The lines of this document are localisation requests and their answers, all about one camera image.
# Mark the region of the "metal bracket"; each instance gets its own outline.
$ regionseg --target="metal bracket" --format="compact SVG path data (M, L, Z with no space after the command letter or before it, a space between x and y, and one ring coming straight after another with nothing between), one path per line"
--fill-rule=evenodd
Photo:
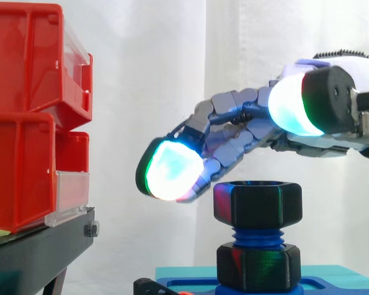
M160 291L164 291L168 295L179 295L150 278L140 278L134 282L134 295L160 295Z

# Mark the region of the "white backdrop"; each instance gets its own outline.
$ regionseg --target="white backdrop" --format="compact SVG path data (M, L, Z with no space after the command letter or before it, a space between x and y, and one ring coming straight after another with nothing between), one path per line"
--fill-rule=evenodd
M319 51L369 53L369 0L60 0L94 55L90 205L100 236L67 272L64 295L132 294L155 267L215 264L231 240L211 192L180 205L142 196L135 168L148 143L216 92L259 87ZM369 276L369 161L308 159L260 149L226 180L303 187L304 219L286 229L303 264Z

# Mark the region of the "red plastic drawer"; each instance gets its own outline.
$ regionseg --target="red plastic drawer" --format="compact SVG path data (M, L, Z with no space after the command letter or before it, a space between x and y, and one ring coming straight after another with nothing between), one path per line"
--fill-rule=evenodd
M55 124L48 114L0 115L0 229L55 210Z
M0 2L0 112L48 112L64 131L88 123L92 63L60 6Z
M17 232L44 220L56 226L84 214L88 170L87 133L59 134L49 114L1 114L0 230Z

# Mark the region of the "robotic hand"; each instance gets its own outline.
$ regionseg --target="robotic hand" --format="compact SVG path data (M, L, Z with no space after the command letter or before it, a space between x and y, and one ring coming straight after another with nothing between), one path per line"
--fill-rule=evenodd
M340 50L287 65L267 87L214 95L138 164L138 189L192 202L255 148L369 158L369 56Z

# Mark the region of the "blue light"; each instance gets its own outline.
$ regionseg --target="blue light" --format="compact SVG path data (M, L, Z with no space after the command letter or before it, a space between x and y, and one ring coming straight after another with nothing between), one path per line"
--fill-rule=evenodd
M184 196L196 183L204 162L200 155L182 143L163 141L146 171L150 193L162 200Z
M272 88L268 108L272 120L282 129L299 136L322 136L306 115L302 101L304 74L288 76Z

